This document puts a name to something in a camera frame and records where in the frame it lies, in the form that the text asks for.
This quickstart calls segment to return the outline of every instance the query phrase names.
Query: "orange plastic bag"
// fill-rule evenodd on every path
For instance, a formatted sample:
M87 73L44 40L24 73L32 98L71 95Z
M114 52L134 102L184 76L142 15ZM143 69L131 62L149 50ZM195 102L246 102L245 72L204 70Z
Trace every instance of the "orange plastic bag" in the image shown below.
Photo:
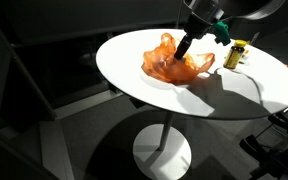
M173 56L176 52L175 39L169 34L161 36L161 44L152 51L144 52L143 71L153 78L168 83L185 83L193 80L197 74L206 72L214 63L213 53L189 55L186 53L184 61Z

